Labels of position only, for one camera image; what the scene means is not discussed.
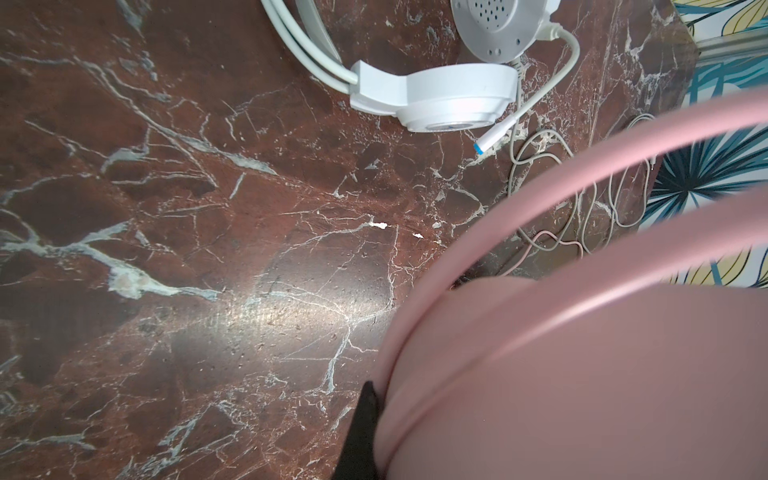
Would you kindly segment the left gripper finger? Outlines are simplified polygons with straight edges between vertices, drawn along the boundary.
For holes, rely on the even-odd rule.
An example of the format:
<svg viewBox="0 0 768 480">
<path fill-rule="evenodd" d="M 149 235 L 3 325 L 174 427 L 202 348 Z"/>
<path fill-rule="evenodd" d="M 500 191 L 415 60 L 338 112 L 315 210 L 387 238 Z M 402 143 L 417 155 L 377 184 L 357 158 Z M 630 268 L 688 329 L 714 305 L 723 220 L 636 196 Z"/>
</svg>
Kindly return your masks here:
<svg viewBox="0 0 768 480">
<path fill-rule="evenodd" d="M 374 438 L 381 407 L 372 381 L 360 392 L 332 480 L 376 480 Z"/>
</svg>

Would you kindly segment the pink cat-ear headphones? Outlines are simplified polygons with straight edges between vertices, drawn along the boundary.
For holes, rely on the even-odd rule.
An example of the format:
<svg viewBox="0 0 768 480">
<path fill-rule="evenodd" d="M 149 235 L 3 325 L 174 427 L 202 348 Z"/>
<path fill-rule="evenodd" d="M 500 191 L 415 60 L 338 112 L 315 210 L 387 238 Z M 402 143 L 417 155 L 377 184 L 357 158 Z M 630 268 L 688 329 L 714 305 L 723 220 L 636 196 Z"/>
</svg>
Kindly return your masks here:
<svg viewBox="0 0 768 480">
<path fill-rule="evenodd" d="M 376 359 L 382 479 L 763 479 L 767 295 L 671 284 L 767 240 L 755 186 L 548 277 L 455 287 L 550 206 L 645 159 L 763 124 L 765 88 L 658 117 L 494 207 L 428 270 Z"/>
</svg>

